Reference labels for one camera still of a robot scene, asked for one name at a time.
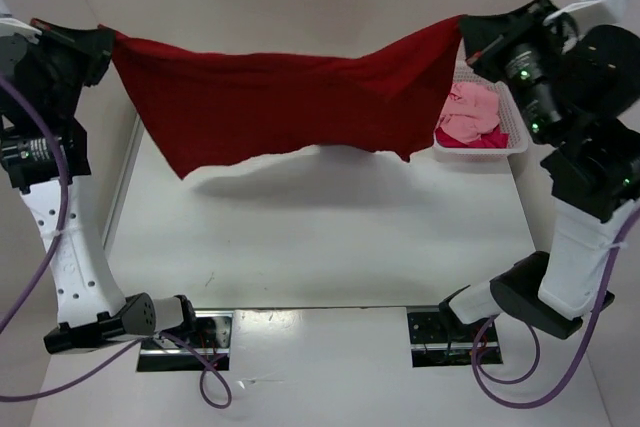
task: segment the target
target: white floor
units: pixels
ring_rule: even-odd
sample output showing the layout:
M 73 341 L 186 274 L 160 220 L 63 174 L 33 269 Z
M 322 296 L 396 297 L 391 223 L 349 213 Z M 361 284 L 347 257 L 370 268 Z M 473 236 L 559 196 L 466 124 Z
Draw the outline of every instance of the white floor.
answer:
M 128 293 L 203 308 L 436 304 L 534 250 L 506 159 L 309 147 L 180 181 L 141 137 L 109 257 Z
M 490 371 L 515 377 L 530 365 L 533 343 L 524 326 L 499 320 L 505 365 Z M 577 340 L 543 337 L 539 373 L 525 388 L 498 392 L 519 401 L 548 392 Z M 44 388 L 112 352 L 53 357 Z M 198 373 L 135 373 L 136 361 L 137 352 L 130 352 L 83 386 L 39 401 L 31 427 L 609 426 L 587 363 L 553 403 L 525 412 L 484 397 L 468 367 L 412 368 L 402 308 L 238 312 L 224 372 L 234 394 L 226 411 L 202 401 Z M 222 401 L 216 381 L 208 386 Z

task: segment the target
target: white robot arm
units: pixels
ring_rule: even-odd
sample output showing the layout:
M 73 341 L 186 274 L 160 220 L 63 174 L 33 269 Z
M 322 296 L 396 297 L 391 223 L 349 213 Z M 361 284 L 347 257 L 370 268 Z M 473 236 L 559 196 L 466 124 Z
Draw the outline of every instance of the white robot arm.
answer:
M 74 119 L 80 90 L 97 84 L 111 60 L 113 32 L 64 29 L 13 17 L 0 0 L 0 72 L 43 118 L 63 151 L 69 174 L 68 209 L 57 231 L 59 171 L 43 133 L 7 93 L 0 93 L 0 162 L 38 225 L 45 248 L 60 236 L 50 262 L 58 326 L 45 336 L 50 353 L 94 350 L 160 331 L 193 330 L 184 296 L 125 297 L 111 274 L 95 223 L 86 132 Z
M 508 20 L 461 21 L 469 65 L 505 81 L 534 142 L 556 147 L 541 163 L 554 182 L 556 223 L 551 254 L 537 252 L 446 299 L 449 328 L 506 312 L 564 339 L 593 309 L 616 234 L 640 195 L 640 134 L 616 120 L 640 97 L 640 39 L 608 25 L 626 5 L 581 0 L 558 10 L 536 0 Z

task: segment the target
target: purple cable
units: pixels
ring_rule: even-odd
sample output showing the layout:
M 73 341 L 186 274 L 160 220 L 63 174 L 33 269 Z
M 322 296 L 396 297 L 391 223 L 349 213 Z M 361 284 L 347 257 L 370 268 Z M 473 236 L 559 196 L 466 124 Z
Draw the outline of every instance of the purple cable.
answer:
M 221 359 L 222 357 L 224 357 L 224 354 L 220 354 L 215 356 L 212 360 L 207 360 L 205 359 L 202 355 L 200 355 L 196 349 L 194 349 L 193 347 L 191 347 L 189 344 L 187 344 L 186 342 L 184 342 L 183 340 L 179 339 L 178 337 L 176 337 L 175 335 L 171 335 L 167 332 L 161 332 L 160 335 L 162 337 L 165 337 L 167 339 L 169 339 L 171 342 L 173 342 L 174 344 L 179 345 L 180 347 L 182 347 L 183 349 L 187 349 L 191 355 L 193 355 L 196 359 L 198 359 L 198 361 L 200 361 L 200 363 L 202 365 L 204 365 L 204 370 L 202 371 L 202 374 L 200 374 L 200 395 L 202 396 L 202 399 L 209 404 L 211 407 L 213 407 L 214 409 L 226 409 L 227 407 L 229 407 L 231 405 L 231 388 L 229 387 L 229 384 L 227 383 L 226 380 L 224 380 L 224 377 L 222 377 L 222 375 L 220 375 L 220 372 L 218 372 L 214 367 L 213 364 L 216 363 L 217 360 Z M 220 383 L 222 384 L 222 387 L 224 387 L 225 392 L 227 393 L 227 401 L 224 404 L 216 404 L 215 402 L 213 402 L 209 396 L 207 395 L 207 393 L 204 390 L 204 377 L 207 374 L 207 372 L 211 372 L 213 375 L 216 376 L 216 378 L 220 381 Z
M 525 380 L 527 380 L 529 377 L 531 377 L 535 373 L 535 371 L 538 369 L 538 365 L 540 364 L 541 349 L 540 349 L 540 339 L 538 338 L 538 334 L 536 334 L 536 331 L 533 330 L 533 327 L 531 327 L 530 325 L 527 325 L 527 328 L 529 329 L 529 332 L 531 332 L 531 336 L 533 337 L 533 342 L 535 343 L 535 346 L 536 346 L 536 356 L 535 356 L 535 359 L 533 360 L 533 364 L 531 365 L 531 368 L 527 371 L 526 374 L 524 374 L 522 377 L 518 377 L 517 379 L 504 380 L 504 379 L 498 379 L 497 377 L 493 377 L 492 375 L 489 375 L 487 372 L 485 372 L 484 367 L 482 367 L 482 364 L 480 363 L 480 361 L 482 360 L 482 357 L 484 357 L 484 354 L 494 349 L 484 350 L 483 352 L 480 352 L 480 354 L 478 355 L 478 370 L 480 370 L 480 373 L 482 373 L 482 375 L 484 375 L 491 382 L 495 382 L 496 384 L 502 384 L 502 385 L 520 384 Z
M 116 352 L 114 355 L 112 355 L 107 360 L 102 362 L 100 365 L 95 367 L 93 370 L 90 370 L 89 372 L 87 372 L 83 376 L 78 377 L 77 379 L 72 380 L 71 382 L 68 382 L 66 384 L 63 384 L 60 387 L 56 387 L 55 389 L 45 390 L 44 392 L 38 392 L 38 393 L 35 393 L 35 394 L 15 395 L 15 396 L 14 395 L 11 395 L 11 396 L 0 395 L 0 402 L 28 402 L 30 400 L 42 399 L 43 397 L 49 397 L 50 395 L 59 394 L 60 392 L 63 392 L 65 390 L 67 390 L 67 389 L 70 389 L 71 387 L 75 387 L 79 383 L 84 382 L 89 377 L 93 377 L 95 374 L 100 372 L 102 369 L 104 369 L 106 366 L 111 364 L 117 358 L 123 356 L 127 351 L 129 351 L 132 348 L 134 348 L 136 345 L 138 345 L 143 340 L 144 339 L 138 339 L 138 340 L 135 340 L 135 341 L 131 342 L 124 349 L 120 349 L 118 352 Z
M 620 244 L 621 242 L 623 242 L 624 239 L 627 237 L 627 234 L 629 234 L 629 231 L 638 222 L 638 219 L 640 219 L 640 209 L 635 210 L 629 216 L 629 218 L 625 221 L 625 223 L 622 225 L 622 228 L 618 232 L 618 235 L 616 235 L 616 238 L 613 241 L 613 243 Z M 569 365 L 569 368 L 567 369 L 565 374 L 562 376 L 558 384 L 551 390 L 551 392 L 541 397 L 540 399 L 534 400 L 531 402 L 511 402 L 508 400 L 501 399 L 500 397 L 495 395 L 493 392 L 491 392 L 489 388 L 485 385 L 481 377 L 481 368 L 479 365 L 480 358 L 478 357 L 478 346 L 482 340 L 482 336 L 485 334 L 485 332 L 489 329 L 491 324 L 494 322 L 495 317 L 491 317 L 489 320 L 485 322 L 485 324 L 482 326 L 482 328 L 480 329 L 480 331 L 476 335 L 476 338 L 473 341 L 473 349 L 471 351 L 471 366 L 473 370 L 473 376 L 475 377 L 476 382 L 478 382 L 478 385 L 480 386 L 482 391 L 490 399 L 496 401 L 498 404 L 504 407 L 509 407 L 512 409 L 535 409 L 537 407 L 541 407 L 551 402 L 565 389 L 565 387 L 569 384 L 569 382 L 575 375 L 576 371 L 578 370 L 578 367 L 580 366 L 580 362 L 582 361 L 582 358 L 587 352 L 587 347 L 589 346 L 589 342 L 591 342 L 591 338 L 593 337 L 593 332 L 595 331 L 596 324 L 598 323 L 598 318 L 600 317 L 600 312 L 602 311 L 602 305 L 604 304 L 604 298 L 607 293 L 607 287 L 609 285 L 609 281 L 611 280 L 611 273 L 613 272 L 613 266 L 616 263 L 616 259 L 618 258 L 619 252 L 620 252 L 619 247 L 612 248 L 611 251 L 609 252 L 609 257 L 607 258 L 607 263 L 605 264 L 604 272 L 602 274 L 602 281 L 600 282 L 600 287 L 598 289 L 598 294 L 596 296 L 595 305 L 591 312 L 591 318 L 587 323 L 587 328 L 584 332 L 584 336 L 582 337 L 582 340 L 580 341 L 580 345 L 578 346 L 576 355 L 574 356 L 573 360 L 571 361 L 571 364 Z M 536 358 L 537 358 L 539 355 L 538 342 L 536 342 L 536 349 L 537 349 L 537 353 L 536 353 Z M 517 383 L 517 382 L 502 381 L 501 383 Z
M 44 135 L 44 138 L 47 140 L 47 145 L 53 153 L 53 157 L 56 161 L 56 166 L 58 167 L 58 172 L 60 175 L 60 207 L 58 208 L 58 222 L 56 223 L 56 230 L 61 232 L 62 230 L 64 230 L 64 225 L 67 221 L 67 209 L 69 207 L 69 174 L 67 172 L 67 162 L 64 158 L 64 154 L 62 153 L 62 149 L 60 148 L 60 145 L 58 144 L 58 141 L 54 137 L 53 133 L 51 132 L 49 127 L 47 127 L 47 124 L 42 119 L 40 114 L 38 114 L 36 109 L 2 75 L 0 75 L 0 87 L 5 92 L 7 92 L 7 94 L 9 94 L 18 103 L 18 105 L 20 105 L 20 107 L 24 109 L 27 115 L 29 115 L 33 123 L 36 124 L 38 129 L 40 129 L 40 132 L 42 132 L 42 135 Z M 56 253 L 56 250 L 58 250 L 58 246 L 60 245 L 61 240 L 62 236 L 60 235 L 57 235 L 53 238 L 53 241 L 51 242 L 51 245 L 49 246 L 49 249 L 44 256 L 44 259 L 42 259 L 42 262 L 33 274 L 33 277 L 31 277 L 31 280 L 29 280 L 29 283 L 22 291 L 22 293 L 18 296 L 18 299 L 15 301 L 15 303 L 9 308 L 9 311 L 5 314 L 2 320 L 0 320 L 0 335 L 2 335 L 4 330 L 7 328 L 7 325 L 9 325 L 9 322 L 11 322 L 11 319 L 13 319 L 18 313 L 20 307 L 22 307 L 22 305 L 25 303 L 29 295 L 31 295 L 31 292 L 33 292 L 33 289 L 35 289 L 36 285 L 44 275 L 47 267 L 49 266 L 49 263 L 51 262 L 51 259 L 53 259 L 53 256 Z

